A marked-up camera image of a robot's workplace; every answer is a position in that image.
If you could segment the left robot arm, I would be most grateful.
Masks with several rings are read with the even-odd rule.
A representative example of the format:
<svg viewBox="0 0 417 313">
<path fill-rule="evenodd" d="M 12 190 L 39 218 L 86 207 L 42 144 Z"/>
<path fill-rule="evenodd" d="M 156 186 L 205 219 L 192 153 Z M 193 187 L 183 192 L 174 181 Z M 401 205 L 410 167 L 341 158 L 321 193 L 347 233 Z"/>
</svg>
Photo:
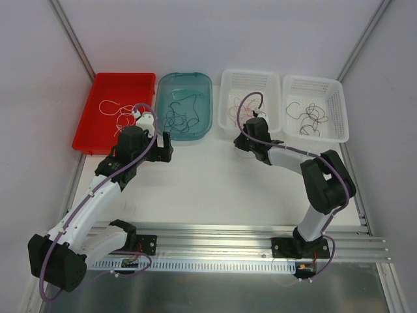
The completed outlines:
<svg viewBox="0 0 417 313">
<path fill-rule="evenodd" d="M 170 134 L 162 133 L 162 146 L 157 137 L 157 132 L 138 126 L 124 128 L 110 154 L 98 164 L 80 201 L 47 234 L 35 234 L 29 240 L 31 273 L 39 279 L 42 296 L 45 283 L 61 291 L 75 290 L 88 267 L 116 250 L 123 254 L 139 251 L 136 227 L 129 222 L 117 219 L 98 235 L 88 238 L 88 234 L 104 209 L 136 176 L 139 165 L 171 161 Z"/>
</svg>

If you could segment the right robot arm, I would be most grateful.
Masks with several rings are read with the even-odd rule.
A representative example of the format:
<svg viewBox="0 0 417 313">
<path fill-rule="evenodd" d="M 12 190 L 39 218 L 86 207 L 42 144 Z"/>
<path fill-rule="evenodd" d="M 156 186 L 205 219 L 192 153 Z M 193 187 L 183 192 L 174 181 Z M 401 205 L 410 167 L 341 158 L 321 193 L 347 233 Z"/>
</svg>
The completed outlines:
<svg viewBox="0 0 417 313">
<path fill-rule="evenodd" d="M 334 216 L 356 195 L 356 186 L 339 154 L 327 150 L 321 154 L 289 147 L 272 140 L 267 121 L 254 117 L 239 123 L 236 148 L 252 152 L 256 159 L 269 166 L 291 170 L 302 176 L 309 208 L 293 236 L 278 246 L 280 254 L 294 259 L 308 257 L 324 239 L 324 232 Z"/>
</svg>

